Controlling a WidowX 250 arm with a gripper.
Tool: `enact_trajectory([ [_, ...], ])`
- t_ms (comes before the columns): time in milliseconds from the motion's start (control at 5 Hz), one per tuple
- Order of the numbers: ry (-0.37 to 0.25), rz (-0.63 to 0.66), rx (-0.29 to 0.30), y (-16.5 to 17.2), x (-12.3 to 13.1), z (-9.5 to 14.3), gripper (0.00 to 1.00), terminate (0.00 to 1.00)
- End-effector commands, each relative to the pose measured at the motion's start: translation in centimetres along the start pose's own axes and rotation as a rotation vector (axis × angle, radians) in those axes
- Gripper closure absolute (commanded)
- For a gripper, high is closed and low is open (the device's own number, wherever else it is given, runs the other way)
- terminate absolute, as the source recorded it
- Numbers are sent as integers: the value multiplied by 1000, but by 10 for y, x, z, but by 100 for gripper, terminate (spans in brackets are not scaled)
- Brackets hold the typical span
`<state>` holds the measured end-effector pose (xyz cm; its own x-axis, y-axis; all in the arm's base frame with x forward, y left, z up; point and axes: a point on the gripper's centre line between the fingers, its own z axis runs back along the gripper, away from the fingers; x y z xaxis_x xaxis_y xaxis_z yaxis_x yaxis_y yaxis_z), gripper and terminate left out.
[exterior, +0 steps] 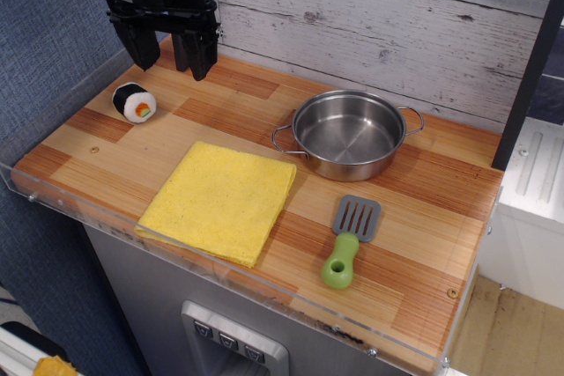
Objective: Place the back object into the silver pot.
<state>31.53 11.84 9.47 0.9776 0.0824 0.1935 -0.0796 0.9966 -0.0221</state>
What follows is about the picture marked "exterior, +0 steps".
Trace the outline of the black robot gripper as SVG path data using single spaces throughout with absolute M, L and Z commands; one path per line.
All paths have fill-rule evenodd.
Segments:
M 106 2 L 120 41 L 142 70 L 150 69 L 160 57 L 154 31 L 176 33 L 172 35 L 175 67 L 178 71 L 190 70 L 196 81 L 205 79 L 217 62 L 217 4 L 213 0 Z

